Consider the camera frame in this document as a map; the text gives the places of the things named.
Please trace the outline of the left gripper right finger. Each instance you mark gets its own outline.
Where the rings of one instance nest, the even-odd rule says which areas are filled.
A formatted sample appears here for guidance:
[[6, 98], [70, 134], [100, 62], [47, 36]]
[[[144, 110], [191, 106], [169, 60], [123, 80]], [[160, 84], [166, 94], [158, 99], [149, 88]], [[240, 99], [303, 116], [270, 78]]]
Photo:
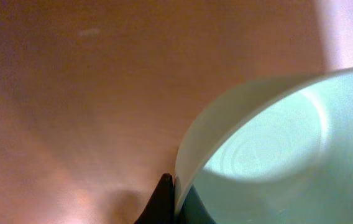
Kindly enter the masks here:
[[176, 216], [176, 224], [216, 224], [194, 186], [191, 187], [180, 213]]

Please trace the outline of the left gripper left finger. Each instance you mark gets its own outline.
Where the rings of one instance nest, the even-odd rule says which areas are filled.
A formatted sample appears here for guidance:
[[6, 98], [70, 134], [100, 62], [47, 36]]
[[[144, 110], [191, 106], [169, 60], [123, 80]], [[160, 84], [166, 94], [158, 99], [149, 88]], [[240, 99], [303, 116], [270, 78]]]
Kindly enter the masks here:
[[173, 177], [169, 173], [164, 173], [134, 224], [172, 224], [174, 223], [173, 212]]

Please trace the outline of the light green small bowl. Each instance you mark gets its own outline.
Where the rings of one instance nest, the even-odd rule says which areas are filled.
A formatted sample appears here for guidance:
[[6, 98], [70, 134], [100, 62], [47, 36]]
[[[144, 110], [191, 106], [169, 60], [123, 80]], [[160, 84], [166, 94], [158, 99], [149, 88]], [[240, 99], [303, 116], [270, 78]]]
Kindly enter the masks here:
[[353, 223], [353, 68], [223, 93], [180, 144], [175, 218], [192, 186], [216, 223]]

